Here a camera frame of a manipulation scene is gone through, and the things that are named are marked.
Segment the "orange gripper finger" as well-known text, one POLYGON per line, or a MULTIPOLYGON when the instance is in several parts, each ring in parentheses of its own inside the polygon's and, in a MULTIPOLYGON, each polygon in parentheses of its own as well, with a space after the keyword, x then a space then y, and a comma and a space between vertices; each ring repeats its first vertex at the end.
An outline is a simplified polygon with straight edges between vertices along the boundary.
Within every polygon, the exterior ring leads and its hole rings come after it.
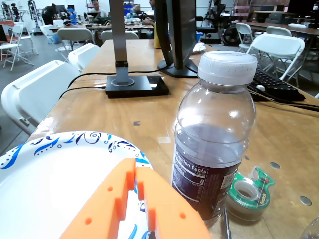
POLYGON ((128 192, 135 182, 135 160, 119 162, 61 235, 62 239, 116 239, 125 219, 128 192))
POLYGON ((157 239, 211 239, 200 214, 154 170, 136 168, 139 200, 145 203, 148 230, 157 239))

